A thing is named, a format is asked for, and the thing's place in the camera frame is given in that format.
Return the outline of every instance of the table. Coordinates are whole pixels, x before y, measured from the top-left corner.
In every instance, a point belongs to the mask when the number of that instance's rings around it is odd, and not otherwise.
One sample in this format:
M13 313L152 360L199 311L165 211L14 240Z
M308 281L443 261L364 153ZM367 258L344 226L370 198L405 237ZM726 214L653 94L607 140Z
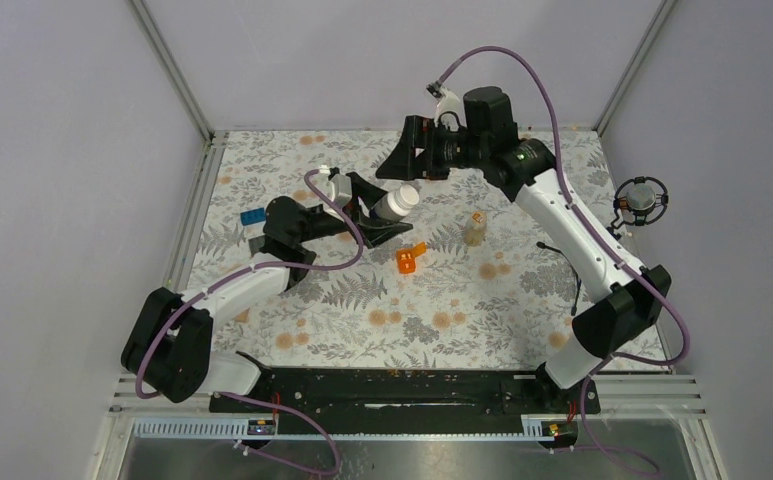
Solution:
M550 132L525 132L552 148ZM318 200L303 174L321 164L357 171L390 190L398 181L374 179L394 148L395 131L230 132L212 192L189 287L199 287L246 265L247 239L262 224L243 227L239 214L288 195L306 206ZM570 182L595 215L613 218L614 186L594 132L562 132ZM324 179L317 182L323 186ZM571 336L575 282L542 228L477 171L453 171L445 182L414 181L421 203L406 218L413 230L339 272L311 272L283 295L241 312L213 342L216 350L248 352L283 366L532 369ZM469 215L488 216L486 240L468 247L462 228ZM418 242L428 251L411 275L397 271L395 251ZM633 249L629 238L625 246ZM307 244L316 263L350 258L350 234ZM584 293L578 311L591 305ZM664 359L656 329L624 351ZM607 369L649 370L617 359Z

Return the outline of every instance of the orange plastic part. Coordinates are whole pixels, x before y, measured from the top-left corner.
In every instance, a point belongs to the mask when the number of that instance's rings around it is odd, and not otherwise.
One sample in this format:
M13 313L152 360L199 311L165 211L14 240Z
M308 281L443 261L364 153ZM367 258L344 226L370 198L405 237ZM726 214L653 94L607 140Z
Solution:
M419 243L413 248L402 248L395 252L395 259L398 260L398 271L407 275L415 271L415 259L427 251L427 244Z

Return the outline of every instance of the tabletop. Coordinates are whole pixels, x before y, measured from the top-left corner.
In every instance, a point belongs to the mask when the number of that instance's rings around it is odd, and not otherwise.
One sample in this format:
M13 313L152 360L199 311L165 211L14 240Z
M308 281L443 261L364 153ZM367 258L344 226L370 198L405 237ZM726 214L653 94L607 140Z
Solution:
M525 132L552 147L550 132ZM242 226L239 214L288 195L318 203L303 174L321 164L356 171L386 190L374 170L396 145L395 131L231 132L192 265L189 287L247 265L248 239L263 224ZM594 132L562 132L569 181L602 223L613 218L613 182ZM325 179L316 185L323 186ZM533 369L571 336L575 280L543 229L473 170L447 181L414 181L421 202L405 219L413 229L354 266L310 272L284 294L241 312L216 335L216 350L247 352L265 364L313 367ZM484 242L469 247L463 227L472 212L488 218ZM395 251L419 242L427 253L402 275ZM631 242L626 247L632 249ZM338 264L356 252L350 234L306 244L316 263ZM578 311L591 302L581 293ZM650 328L623 349L665 359ZM616 359L607 369L655 367Z

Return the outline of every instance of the white cylindrical container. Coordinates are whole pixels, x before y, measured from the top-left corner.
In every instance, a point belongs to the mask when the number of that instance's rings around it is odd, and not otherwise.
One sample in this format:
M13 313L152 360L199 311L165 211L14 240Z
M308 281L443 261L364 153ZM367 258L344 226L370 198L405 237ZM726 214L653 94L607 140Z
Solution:
M390 222L399 222L410 214L418 205L418 191L412 185L401 185L401 188L383 196L371 209L373 218L382 218Z

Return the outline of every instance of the purple hose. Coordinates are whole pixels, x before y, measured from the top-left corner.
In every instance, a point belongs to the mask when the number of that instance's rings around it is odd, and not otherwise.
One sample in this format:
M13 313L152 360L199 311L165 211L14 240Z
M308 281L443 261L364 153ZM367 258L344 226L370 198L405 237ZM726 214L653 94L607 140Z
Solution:
M357 253L353 256L353 258L351 258L347 262L340 263L338 265L308 265L305 263L294 263L294 262L263 262L263 263L254 265L253 268L245 267L237 272L227 275L221 280L218 280L217 282L210 285L209 288L207 288L206 291L208 294L215 292L216 290L223 287L224 285L232 282L233 280L243 275L248 274L251 271L256 271L262 268L288 267L288 268L302 268L306 270L331 271L331 270L341 270L343 268L350 267L351 265L359 261L365 249L365 242L362 238L362 233L359 231L359 228L357 228L357 226L354 225L354 222L351 221L350 217L348 217L345 214L345 212L342 211L341 207L333 203L333 201L330 200L327 197L327 195L322 193L318 188L315 187L315 185L312 184L312 181L310 180L310 178L315 176L318 173L319 173L319 170L310 170L309 172L304 174L304 183L306 183L306 186L309 187L309 189L312 190L312 192L315 193L315 195L319 199L321 199L322 202L327 204L328 207L332 208L333 211L339 214L339 217L341 217L342 220L345 222L345 224L348 225L348 228L351 230L351 234L353 234L354 238L357 241ZM205 297L206 295L204 295L204 293L201 292L195 295L194 297L192 297L191 299L187 300L185 303L183 303L183 305L180 308L178 308L173 314L171 314L171 317L168 319L168 321L166 321L165 324L162 326L162 328L159 329L159 333L156 334L156 337L154 337L153 341L148 347L148 351L145 353L145 356L142 357L142 363L139 365L139 370L136 373L136 396L137 397L142 399L148 399L148 398L154 398L159 396L159 392L145 393L142 390L142 381L145 377L145 373L147 372L147 367L150 364L150 359L153 357L153 354L154 352L156 352L156 349L159 347L159 344L162 343L162 339L165 338L165 335L168 333L168 330L171 328L172 325L174 325L174 322L176 322L177 319L179 319L180 316L183 315L183 312L189 309L189 307L191 307L192 305L199 302ZM315 420L307 417L305 414L295 410L294 408L286 407L283 405L262 402L259 400L243 397L241 395L237 395L235 393L230 393L230 392L219 392L219 394L226 395L230 398L239 400L240 402L247 402L247 403L251 403L253 405L257 405L265 408L272 408L272 409L276 408L278 410L283 410L285 412L291 413L293 415L296 415L302 418L307 423L315 427L315 429L318 430L318 433L320 433L324 438L327 439L327 443L330 444L330 449L333 451L333 458L335 459L336 463L331 470L316 470L304 465L297 464L290 460L285 460L265 452L260 452L259 450L252 450L253 453L314 475L334 475L336 472L339 471L339 467L341 466L341 458L339 456L339 450L336 448L336 444L333 441L333 439L330 438L327 432L320 425L318 425L315 422Z
M591 447L591 449L597 449L600 450L604 455L607 456L607 458L610 459L615 465L618 467L637 475L643 475L646 477L656 477L660 475L660 467L657 465L657 462L655 462L653 459L649 458L647 455L638 452L636 450L632 449L621 449L619 447L605 447L601 445L597 440L595 440L595 436L592 434L592 430L589 428L589 424L586 421L586 389L589 385L589 382L592 380L592 375L598 372L598 370L601 370L613 357L620 357L620 358L627 358L630 360L635 360L637 362L646 363L649 365L657 365L657 366L670 366L674 365L684 358L686 358L687 354L689 354L689 341L690 341L690 335L689 335L689 328L686 326L686 322L683 320L683 317L680 315L680 312L672 305L666 297L664 297L659 291L657 291L656 288L654 288L651 283L648 282L648 280L645 279L642 275L639 274L636 270L631 268L629 265L624 263L622 258L616 253L615 249L610 247L610 245L607 244L607 242L604 241L604 239L601 237L601 235L598 233L598 231L595 229L595 227L592 226L592 224L589 222L589 220L586 218L586 215L583 213L583 211L580 209L580 206L573 203L573 198L571 193L569 192L569 186L568 183L566 183L566 177L565 173L563 171L563 156L562 156L562 142L560 141L560 128L557 124L557 112L554 110L554 106L551 104L551 97L548 95L548 91L545 90L545 85L542 84L542 82L539 80L539 76L536 74L536 71L533 70L533 67L530 66L530 64L527 63L527 61L521 57L521 55L517 54L516 52L504 48L504 47L497 47L497 46L484 46L484 47L478 47L474 50L470 50L460 56L454 63L449 66L445 72L439 76L439 83L442 84L445 82L445 80L448 79L448 77L451 76L452 73L454 73L454 70L457 69L457 67L460 66L461 63L463 63L467 58L474 56L481 52L499 52L503 53L505 55L508 55L515 59L517 62L521 64L522 67L524 67L525 70L527 70L527 73L530 74L530 76L533 78L533 81L536 83L536 86L539 88L539 93L542 95L542 99L545 101L545 106L548 107L548 114L551 116L551 131L554 135L554 155L557 157L557 183L560 184L560 191L563 193L564 198L566 199L566 203L568 203L574 212L575 216L578 218L580 223L583 225L583 227L586 229L586 231L589 232L589 234L592 236L592 238L595 240L595 242L601 247L602 250L604 250L607 255L610 256L610 258L613 259L613 262L615 262L616 265L621 265L622 269L633 277L637 282L639 282L645 289L654 296L654 298L657 299L658 302L660 302L661 305L666 309L666 311L669 312L669 314L672 316L672 318L675 319L675 322L677 322L677 326L680 329L681 337L683 338L683 346L681 347L680 353L677 354L674 358L670 358L668 360L653 360L646 357L640 357L637 355L631 355L629 353L614 353L609 358L602 361L597 367L595 367L589 375L583 380L583 387L581 388L580 392L580 418L583 422L584 430L586 430L586 433L589 435L589 438L592 439L592 442L595 444L594 447ZM636 455L637 457L645 460L649 464L651 464L654 468L654 472L644 472L641 470L636 470L634 468L631 468L624 463L622 463L620 460L616 459L614 455L611 454L611 450L615 451L624 451L626 453L630 453L632 455Z

